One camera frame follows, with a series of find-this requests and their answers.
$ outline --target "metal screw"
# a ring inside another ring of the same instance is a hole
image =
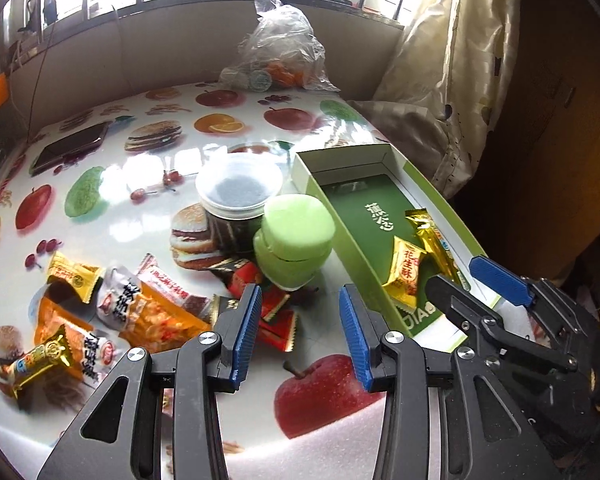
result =
[[[458,349],[458,357],[470,361],[475,357],[475,352],[471,350],[468,346],[461,346]]]
[[[486,364],[489,368],[493,370],[497,370],[500,368],[500,360],[494,356],[489,356],[484,360],[484,364]]]
[[[218,334],[215,332],[203,332],[198,336],[198,341],[203,345],[212,345],[218,341]]]
[[[144,348],[140,348],[139,346],[136,346],[135,348],[132,348],[131,350],[129,350],[129,352],[126,353],[126,357],[130,361],[139,361],[140,359],[142,359],[144,357],[145,353],[146,352],[144,351]]]
[[[386,334],[384,334],[384,338],[387,340],[387,342],[394,344],[401,343],[404,341],[404,336],[401,332],[398,332],[397,330],[391,330],[391,332],[387,332]]]

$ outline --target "jar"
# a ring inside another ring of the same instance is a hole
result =
[[[277,165],[255,153],[215,156],[196,178],[211,235],[225,254],[253,252],[264,206],[282,187]]]
[[[302,194],[273,197],[264,206],[253,247],[262,273],[283,290],[297,290],[331,253],[335,224],[317,198]]]

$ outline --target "blue gripper pad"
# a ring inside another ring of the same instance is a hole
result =
[[[353,370],[356,378],[362,384],[362,387],[369,391],[373,382],[371,374],[371,363],[369,359],[369,346],[365,335],[360,326],[358,316],[368,316],[365,312],[357,312],[354,303],[351,301],[347,289],[343,286],[340,289],[340,322],[347,338]]]
[[[249,304],[242,319],[240,332],[238,332],[235,339],[230,379],[234,383],[236,390],[240,387],[240,383],[247,377],[251,353],[253,352],[256,335],[258,334],[258,322],[260,321],[261,311],[262,290],[259,286],[256,286],[249,298]]]
[[[534,300],[527,284],[519,276],[486,256],[474,256],[469,263],[469,272],[514,305],[529,306]]]

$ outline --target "wooden cabinet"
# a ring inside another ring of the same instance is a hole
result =
[[[552,278],[600,232],[600,18],[587,0],[522,0],[518,52],[456,206],[495,260]]]

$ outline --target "green melon print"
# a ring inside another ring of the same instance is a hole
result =
[[[67,193],[64,200],[64,214],[76,218],[91,211],[100,201],[102,166],[85,171]]]
[[[365,118],[349,105],[339,101],[334,101],[332,99],[325,99],[324,101],[321,101],[320,110],[322,110],[323,114],[341,121],[350,121],[352,123],[360,124],[366,123]]]

